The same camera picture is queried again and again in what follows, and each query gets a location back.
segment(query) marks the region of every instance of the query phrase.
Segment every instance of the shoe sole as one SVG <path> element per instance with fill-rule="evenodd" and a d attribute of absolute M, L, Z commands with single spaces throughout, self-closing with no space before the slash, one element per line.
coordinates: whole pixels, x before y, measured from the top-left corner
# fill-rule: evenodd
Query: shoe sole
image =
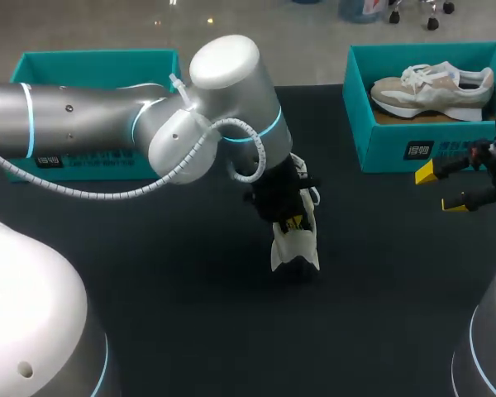
<path fill-rule="evenodd" d="M 372 98 L 373 101 L 379 105 L 383 110 L 401 118 L 414 118 L 418 114 L 428 112 L 430 110 L 443 113 L 454 120 L 461 120 L 463 122 L 481 122 L 483 120 L 482 111 L 479 108 L 445 108 L 445 109 L 407 109 L 398 108 L 387 103 L 382 103 Z"/>

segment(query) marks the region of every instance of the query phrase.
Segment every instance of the sneaker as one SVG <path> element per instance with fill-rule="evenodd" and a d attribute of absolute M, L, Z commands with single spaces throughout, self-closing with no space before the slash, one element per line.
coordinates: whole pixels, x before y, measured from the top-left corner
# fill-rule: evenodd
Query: sneaker
<path fill-rule="evenodd" d="M 371 98 L 395 116 L 412 118 L 428 110 L 455 120 L 480 122 L 481 109 L 494 91 L 494 73 L 459 70 L 448 62 L 417 65 L 404 70 L 401 78 L 377 81 Z"/>
<path fill-rule="evenodd" d="M 299 177 L 307 178 L 305 161 L 295 154 L 291 154 L 291 156 Z M 320 270 L 317 257 L 316 219 L 314 218 L 314 207 L 320 203 L 320 195 L 316 188 L 302 189 L 299 193 L 303 201 L 303 214 L 298 214 L 285 222 L 273 224 L 272 271 L 276 271 L 282 264 L 291 264 L 291 262 L 295 265 L 300 262 L 307 262 L 311 268 Z"/>

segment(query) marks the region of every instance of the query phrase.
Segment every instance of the shoe box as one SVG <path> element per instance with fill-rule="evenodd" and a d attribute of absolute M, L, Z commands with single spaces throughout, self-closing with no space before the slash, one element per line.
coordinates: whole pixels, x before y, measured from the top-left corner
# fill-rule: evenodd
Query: shoe box
<path fill-rule="evenodd" d="M 404 120 L 372 106 L 369 91 L 412 65 L 449 61 L 458 69 L 494 71 L 494 95 L 482 122 L 458 122 L 436 113 Z M 466 152 L 470 142 L 496 136 L 496 42 L 353 45 L 343 97 L 360 167 L 367 173 L 414 172 L 430 158 Z"/>
<path fill-rule="evenodd" d="M 51 84 L 88 88 L 120 88 L 156 83 L 169 87 L 169 75 L 180 77 L 175 50 L 87 50 L 25 53 L 12 83 Z M 48 155 L 12 163 L 46 180 L 157 179 L 149 161 L 134 151 L 84 155 Z M 8 175 L 11 181 L 21 181 Z"/>

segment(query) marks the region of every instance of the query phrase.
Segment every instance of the white cable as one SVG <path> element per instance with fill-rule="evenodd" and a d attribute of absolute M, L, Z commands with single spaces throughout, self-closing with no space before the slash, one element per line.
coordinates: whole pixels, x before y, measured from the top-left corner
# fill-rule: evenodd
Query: white cable
<path fill-rule="evenodd" d="M 227 165 L 228 174 L 234 179 L 242 182 L 243 184 L 253 184 L 256 180 L 258 180 L 261 175 L 265 172 L 266 169 L 266 152 L 265 147 L 263 146 L 263 141 L 261 140 L 259 134 L 255 132 L 255 130 L 250 127 L 245 122 L 239 120 L 238 118 L 224 118 L 212 124 L 211 128 L 216 129 L 223 126 L 235 126 L 239 127 L 241 130 L 246 132 L 250 136 L 250 138 L 255 143 L 255 148 L 257 149 L 257 154 L 259 155 L 259 162 L 257 165 L 257 170 L 251 176 L 244 176 L 235 171 L 235 167 L 232 162 L 229 162 Z"/>
<path fill-rule="evenodd" d="M 255 182 L 258 178 L 261 177 L 263 172 L 265 172 L 265 167 L 266 167 L 266 154 L 265 154 L 265 148 L 263 147 L 263 142 L 257 132 L 254 131 L 253 128 L 248 126 L 245 122 L 236 119 L 236 118 L 226 118 L 223 120 L 219 120 L 218 122 L 215 122 L 212 124 L 205 132 L 203 135 L 200 137 L 198 142 L 193 146 L 193 149 L 184 157 L 180 163 L 174 167 L 173 170 L 171 170 L 166 176 L 163 178 L 158 179 L 157 181 L 153 182 L 152 184 L 148 184 L 147 186 L 144 186 L 139 189 L 134 189 L 130 190 L 127 192 L 121 192 L 121 193 L 94 193 L 94 192 L 85 192 L 83 190 L 77 190 L 77 189 L 71 189 L 67 188 L 65 186 L 62 186 L 60 184 L 54 184 L 52 182 L 49 182 L 47 180 L 41 179 L 37 176 L 34 176 L 33 174 L 30 174 L 29 172 L 26 172 L 24 170 L 21 170 L 17 166 L 15 166 L 13 163 L 7 161 L 3 157 L 0 156 L 0 167 L 5 169 L 5 171 L 8 171 L 15 176 L 24 179 L 26 182 L 29 182 L 31 184 L 35 184 L 37 186 L 40 186 L 44 189 L 51 190 L 56 193 L 61 193 L 66 196 L 71 196 L 79 199 L 88 199 L 88 200 L 124 200 L 124 199 L 133 199 L 135 197 L 142 196 L 144 194 L 148 194 L 154 190 L 157 190 L 161 186 L 167 184 L 173 177 L 175 177 L 181 170 L 183 170 L 189 162 L 194 158 L 195 154 L 200 150 L 202 147 L 202 144 L 204 141 L 209 137 L 209 135 L 212 133 L 212 131 L 221 126 L 225 125 L 232 125 L 232 126 L 237 126 L 244 131 L 250 137 L 254 140 L 255 146 L 257 147 L 257 151 L 259 153 L 259 166 L 257 167 L 257 171 L 252 175 L 252 176 L 244 176 L 244 175 L 239 175 L 235 172 L 233 169 L 233 165 L 229 164 L 228 166 L 228 171 L 230 173 L 230 176 L 243 183 L 253 183 Z"/>

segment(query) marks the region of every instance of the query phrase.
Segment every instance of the black table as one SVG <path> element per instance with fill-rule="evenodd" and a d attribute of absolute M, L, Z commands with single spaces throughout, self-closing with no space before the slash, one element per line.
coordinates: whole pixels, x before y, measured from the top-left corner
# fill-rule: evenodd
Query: black table
<path fill-rule="evenodd" d="M 0 219 L 74 263 L 125 396 L 451 396 L 452 352 L 496 273 L 496 206 L 442 213 L 440 199 L 486 175 L 416 187 L 408 174 L 361 174 L 341 86 L 277 91 L 294 151 L 323 182 L 310 285 L 274 282 L 269 226 L 222 161 L 126 203 L 0 171 Z"/>

